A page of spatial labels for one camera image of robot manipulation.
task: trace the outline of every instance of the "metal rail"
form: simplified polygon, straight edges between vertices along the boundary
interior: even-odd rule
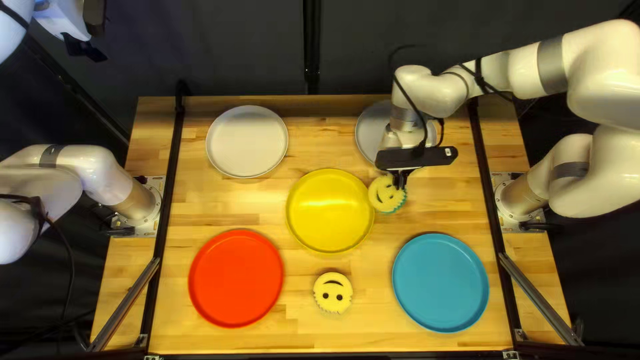
[[[127,316],[129,310],[131,310],[133,304],[136,299],[142,293],[142,290],[145,289],[145,286],[148,284],[149,280],[153,277],[153,275],[158,270],[158,265],[160,264],[160,258],[152,258],[147,267],[142,270],[142,274],[138,277],[136,282],[133,283],[133,286],[129,289],[127,294],[124,296],[116,310],[111,314],[109,320],[104,324],[98,335],[95,337],[91,345],[86,349],[88,352],[94,351],[102,351],[111,340],[111,337],[115,334],[116,330],[124,320],[124,317]]]
[[[538,308],[538,311],[545,317],[551,327],[554,328],[558,336],[568,345],[584,346],[582,340],[580,340],[571,327],[564,322],[551,304],[542,296],[540,291],[538,291],[531,281],[520,271],[513,260],[504,252],[501,252],[499,257],[500,265],[507,270],[511,278],[515,280],[522,291],[527,294],[531,302]]]

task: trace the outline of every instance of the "wooden tabletop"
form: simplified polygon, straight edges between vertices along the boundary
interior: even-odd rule
[[[365,185],[381,174],[359,153],[357,116],[386,95],[190,97],[182,132],[171,219],[156,303],[150,352],[158,354],[245,354],[268,352],[404,352],[500,350],[511,346],[497,263],[484,208],[469,121],[464,109],[446,119],[443,144],[459,150],[446,167],[416,170],[408,201],[393,215],[376,214],[370,236],[345,254],[320,256],[304,249],[285,225],[289,188],[306,173],[339,168]],[[287,156],[257,179],[232,179],[209,163],[205,137],[223,111],[242,104],[272,109],[289,131]],[[126,169],[134,176],[166,172],[173,129],[173,98],[142,97]],[[528,162],[515,112],[497,97],[481,98],[479,109],[492,171],[526,171]],[[198,315],[189,299],[187,275],[198,249],[216,234],[248,228],[269,238],[285,265],[282,294],[271,312],[242,329],[222,329]],[[457,334],[419,327],[398,305],[390,269],[398,250],[416,234],[441,232],[469,245],[481,258],[490,299],[474,326]],[[560,315],[568,320],[546,234],[505,235],[509,255]],[[92,336],[120,302],[153,253],[153,239],[111,239]],[[311,287],[327,269],[347,275],[353,305],[340,317],[318,310]],[[538,341],[559,342],[529,299],[516,287],[524,331]],[[109,348],[128,347],[140,331],[144,294]]]

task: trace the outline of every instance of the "plate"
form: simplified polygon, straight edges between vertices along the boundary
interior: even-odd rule
[[[293,236],[327,254],[356,247],[374,219],[367,187],[348,172],[332,168],[303,176],[289,191],[286,212]]]
[[[189,271],[189,297],[209,322],[247,326],[275,305],[283,276],[282,260],[269,240],[249,230],[231,230],[198,251]]]
[[[246,179],[273,170],[287,153],[287,126],[273,111],[244,105],[222,113],[209,127],[205,147],[221,173]]]
[[[489,300],[489,280],[478,256],[444,234],[420,235],[405,244],[394,262],[392,284],[405,313],[435,332],[469,328]]]

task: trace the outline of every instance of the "yellow sponge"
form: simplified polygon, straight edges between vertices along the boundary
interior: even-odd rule
[[[342,314],[351,305],[353,288],[346,276],[338,272],[325,272],[314,284],[316,303],[327,313]]]
[[[406,193],[394,186],[394,176],[387,174],[369,185],[369,202],[381,213],[395,213],[406,201]]]

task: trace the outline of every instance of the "orange plate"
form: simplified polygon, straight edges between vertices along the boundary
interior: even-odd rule
[[[275,305],[284,276],[278,250],[262,235],[231,230],[209,240],[189,272],[189,296],[211,323],[242,327]]]

